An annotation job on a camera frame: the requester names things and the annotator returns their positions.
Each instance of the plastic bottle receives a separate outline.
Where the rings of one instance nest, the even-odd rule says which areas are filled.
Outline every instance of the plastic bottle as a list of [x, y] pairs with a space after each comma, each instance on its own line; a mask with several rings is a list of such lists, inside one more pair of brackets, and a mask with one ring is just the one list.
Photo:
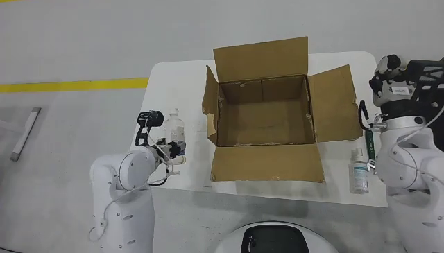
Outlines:
[[[179, 109], [177, 108], [170, 110], [169, 119], [165, 121], [165, 138], [167, 143], [172, 141], [176, 143], [185, 141], [185, 124], [179, 118]], [[180, 152], [180, 154], [171, 161], [174, 165], [185, 163], [187, 161], [185, 151]]]
[[354, 193], [368, 193], [367, 162], [362, 155], [362, 148], [352, 150], [353, 184]]

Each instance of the white table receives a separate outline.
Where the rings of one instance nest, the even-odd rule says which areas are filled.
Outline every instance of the white table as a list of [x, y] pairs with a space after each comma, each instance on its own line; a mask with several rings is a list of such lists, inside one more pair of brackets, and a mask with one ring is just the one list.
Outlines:
[[[323, 53], [309, 55], [309, 74], [327, 71], [349, 64], [355, 84], [357, 102], [364, 99], [370, 115], [378, 109], [371, 103], [368, 81], [376, 67], [375, 58], [367, 52]], [[351, 150], [362, 147], [366, 153], [364, 137], [356, 141], [319, 143], [318, 148], [325, 174], [325, 183], [303, 181], [236, 181], [211, 182], [210, 171], [215, 146], [207, 140], [206, 116], [202, 114], [202, 97], [205, 91], [206, 68], [209, 65], [216, 76], [214, 60], [164, 62], [153, 67], [140, 112], [160, 110], [167, 118], [169, 110], [177, 107], [185, 122], [187, 162], [175, 169], [181, 175], [170, 177], [162, 186], [168, 189], [207, 191], [268, 198], [286, 198], [318, 202], [357, 204], [387, 207], [385, 186], [376, 175], [369, 175], [370, 193], [351, 194], [348, 164]], [[153, 138], [162, 135], [160, 128], [151, 130]], [[135, 144], [135, 135], [131, 146]], [[379, 150], [379, 136], [375, 134], [375, 147]], [[164, 177], [164, 167], [151, 179]]]

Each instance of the white cable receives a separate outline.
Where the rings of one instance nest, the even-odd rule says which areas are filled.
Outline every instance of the white cable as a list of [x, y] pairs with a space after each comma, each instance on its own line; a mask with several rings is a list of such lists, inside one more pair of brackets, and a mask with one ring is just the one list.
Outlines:
[[[152, 143], [154, 143], [154, 146], [155, 147], [157, 147], [157, 149], [159, 149], [160, 150], [160, 152], [164, 152], [155, 142], [154, 142], [154, 140], [153, 140], [153, 138], [151, 137], [151, 135], [149, 134], [149, 133], [146, 133], [147, 135], [148, 135], [148, 138], [151, 140], [151, 142]], [[174, 171], [174, 164], [173, 164], [173, 161], [170, 159], [170, 157], [167, 155], [167, 154], [165, 154], [164, 153], [164, 156], [169, 160], [169, 162], [170, 162], [170, 165], [171, 165], [171, 172], [169, 172], [169, 174], [171, 175], [171, 174], [173, 174], [173, 171]], [[166, 167], [168, 168], [168, 163], [167, 162], [165, 162], [164, 160], [163, 160], [163, 158], [160, 158], [161, 160], [162, 160], [162, 162], [166, 165]]]
[[[411, 133], [410, 133], [409, 135], [407, 135], [405, 138], [403, 138], [403, 139], [399, 140], [398, 142], [396, 142], [395, 144], [393, 144], [393, 146], [390, 148], [390, 151], [389, 151], [389, 152], [393, 152], [393, 149], [394, 149], [395, 146], [399, 145], [399, 144], [402, 143], [402, 142], [405, 142], [405, 141], [411, 139], [415, 134], [418, 134], [420, 131], [422, 131], [422, 130], [424, 130], [425, 128], [429, 127], [433, 122], [435, 122], [435, 121], [439, 118], [440, 115], [443, 114], [443, 112], [444, 112], [444, 106], [441, 108], [441, 110], [438, 112], [438, 114], [437, 114], [437, 115], [436, 115], [431, 121], [429, 121], [429, 123], [425, 124], [425, 125], [422, 126], [420, 129], [411, 132]], [[399, 148], [401, 148], [401, 149], [403, 149], [404, 151], [406, 151], [406, 152], [411, 156], [411, 158], [412, 158], [413, 161], [414, 161], [414, 158], [413, 158], [413, 156], [410, 154], [409, 151], [405, 150], [405, 148], [403, 148], [403, 147], [401, 147], [401, 146], [399, 146]], [[405, 163], [400, 162], [400, 161], [398, 161], [398, 160], [396, 160], [396, 159], [394, 159], [394, 158], [390, 158], [390, 159], [392, 159], [393, 161], [395, 161], [395, 162], [397, 162], [397, 163], [399, 163], [399, 164], [402, 164], [403, 166], [407, 166], [407, 167], [412, 168], [412, 169], [414, 169], [414, 170], [416, 170], [416, 171], [419, 171], [419, 172], [422, 173], [422, 174], [426, 174], [426, 175], [428, 175], [428, 176], [434, 178], [435, 180], [437, 180], [438, 182], [440, 182], [440, 184], [442, 184], [442, 185], [444, 186], [444, 182], [443, 182], [441, 179], [439, 179], [437, 176], [435, 176], [435, 175], [433, 175], [433, 174], [431, 174], [431, 173], [428, 173], [428, 172], [425, 172], [425, 171], [419, 169], [419, 168], [416, 166], [416, 163], [415, 163], [415, 166], [411, 166], [410, 164], [405, 164]]]
[[112, 203], [115, 203], [115, 202], [119, 201], [123, 196], [126, 196], [126, 195], [128, 195], [128, 194], [130, 194], [130, 193], [132, 193], [134, 191], [138, 191], [140, 189], [143, 189], [144, 187], [149, 186], [150, 184], [155, 184], [155, 183], [161, 182], [161, 181], [165, 180], [166, 178], [168, 178], [168, 176], [166, 176], [166, 177], [164, 177], [162, 179], [158, 179], [158, 180], [155, 180], [155, 181], [147, 182], [147, 183], [139, 186], [138, 188], [135, 188], [135, 189], [132, 189], [130, 191], [125, 192], [124, 194], [120, 195], [118, 198], [116, 198], [113, 201], [109, 202], [108, 205], [106, 205], [105, 209], [103, 210], [103, 219], [101, 221], [101, 223], [103, 223], [102, 234], [97, 239], [95, 239], [95, 240], [91, 239], [91, 232], [92, 232], [92, 230], [96, 229], [96, 227], [94, 226], [88, 232], [88, 239], [90, 241], [92, 241], [92, 242], [95, 242], [95, 241], [99, 241], [103, 237], [103, 235], [105, 234], [105, 230], [108, 228], [108, 220], [106, 219], [106, 211], [108, 210], [108, 208], [111, 206]]

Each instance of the open cardboard box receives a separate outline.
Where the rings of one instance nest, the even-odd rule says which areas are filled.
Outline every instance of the open cardboard box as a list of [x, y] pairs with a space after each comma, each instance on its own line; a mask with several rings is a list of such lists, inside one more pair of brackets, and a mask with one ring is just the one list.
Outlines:
[[308, 38], [214, 49], [203, 113], [213, 181], [323, 182], [316, 142], [362, 135], [349, 66], [308, 76]]

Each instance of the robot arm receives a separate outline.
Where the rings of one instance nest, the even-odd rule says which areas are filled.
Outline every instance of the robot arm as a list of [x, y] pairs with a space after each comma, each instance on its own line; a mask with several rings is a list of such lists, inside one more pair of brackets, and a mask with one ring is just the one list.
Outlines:
[[432, 132], [442, 127], [428, 128], [444, 112], [437, 96], [443, 83], [444, 62], [412, 60], [401, 67], [395, 55], [381, 60], [370, 81], [382, 111], [382, 121], [370, 125], [381, 132], [376, 171], [408, 253], [444, 252], [444, 152]]
[[[161, 126], [163, 120], [161, 112], [141, 113], [135, 149], [99, 157], [92, 164], [89, 176], [96, 226], [89, 232], [89, 239], [98, 241], [104, 252], [153, 252], [154, 206], [149, 186], [178, 174], [169, 171], [168, 160], [185, 149], [185, 142], [166, 144], [164, 139], [148, 145], [150, 129]], [[161, 163], [167, 167], [165, 178], [150, 181]], [[92, 240], [94, 229], [98, 237]]]

